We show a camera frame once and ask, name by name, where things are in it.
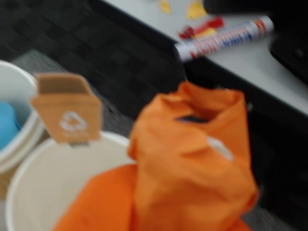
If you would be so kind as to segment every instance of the white table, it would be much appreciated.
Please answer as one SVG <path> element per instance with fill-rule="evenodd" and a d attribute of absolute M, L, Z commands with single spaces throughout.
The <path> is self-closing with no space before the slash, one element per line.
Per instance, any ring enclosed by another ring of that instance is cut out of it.
<path fill-rule="evenodd" d="M 140 20 L 168 37 L 180 41 L 177 31 L 185 25 L 196 26 L 206 17 L 189 21 L 186 8 L 190 0 L 171 0 L 172 14 L 160 11 L 159 0 L 101 0 Z M 254 19 L 259 15 L 224 16 L 226 27 Z M 208 56 L 208 58 L 276 97 L 287 105 L 308 115 L 308 87 L 277 62 L 268 50 L 270 38 L 249 43 Z"/>

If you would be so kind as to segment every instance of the white bucket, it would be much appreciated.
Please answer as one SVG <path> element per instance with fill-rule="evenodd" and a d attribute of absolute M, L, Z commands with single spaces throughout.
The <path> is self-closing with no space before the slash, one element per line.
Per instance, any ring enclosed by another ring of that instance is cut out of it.
<path fill-rule="evenodd" d="M 22 126 L 16 137 L 0 151 L 0 199 L 4 199 L 10 179 L 22 159 L 34 148 L 44 131 L 29 99 L 36 94 L 36 81 L 17 66 L 0 61 L 0 100 L 16 111 Z"/>
<path fill-rule="evenodd" d="M 8 231 L 52 230 L 91 177 L 133 163 L 128 139 L 110 132 L 101 136 L 78 147 L 48 139 L 27 157 L 9 187 Z"/>

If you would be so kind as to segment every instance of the paper scrap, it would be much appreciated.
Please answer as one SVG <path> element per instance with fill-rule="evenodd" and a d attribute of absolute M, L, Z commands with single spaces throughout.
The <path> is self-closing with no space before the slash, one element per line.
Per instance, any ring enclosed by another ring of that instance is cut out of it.
<path fill-rule="evenodd" d="M 164 13 L 171 14 L 170 0 L 160 0 L 160 9 Z"/>
<path fill-rule="evenodd" d="M 194 0 L 187 10 L 187 18 L 189 20 L 196 20 L 200 17 L 207 15 L 207 12 L 203 6 L 202 0 Z"/>
<path fill-rule="evenodd" d="M 203 31 L 200 34 L 193 36 L 192 38 L 196 39 L 196 38 L 205 37 L 205 36 L 208 36 L 208 35 L 213 35 L 213 34 L 216 34 L 216 33 L 217 33 L 217 31 L 214 28 L 209 28 L 209 29 Z"/>

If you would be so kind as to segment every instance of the blue cloth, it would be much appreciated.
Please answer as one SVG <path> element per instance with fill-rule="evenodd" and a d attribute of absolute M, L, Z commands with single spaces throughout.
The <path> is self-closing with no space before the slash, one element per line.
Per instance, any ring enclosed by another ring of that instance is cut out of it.
<path fill-rule="evenodd" d="M 4 149 L 20 130 L 15 110 L 6 102 L 0 102 L 0 150 Z"/>

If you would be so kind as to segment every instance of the orange bag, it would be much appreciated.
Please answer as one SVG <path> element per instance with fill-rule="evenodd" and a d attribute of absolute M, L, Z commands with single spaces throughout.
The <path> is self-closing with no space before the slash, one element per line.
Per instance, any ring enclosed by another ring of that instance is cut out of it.
<path fill-rule="evenodd" d="M 129 155 L 137 169 L 97 176 L 55 231 L 249 230 L 241 215 L 254 206 L 257 186 L 242 93 L 182 83 L 158 94 L 134 125 Z"/>

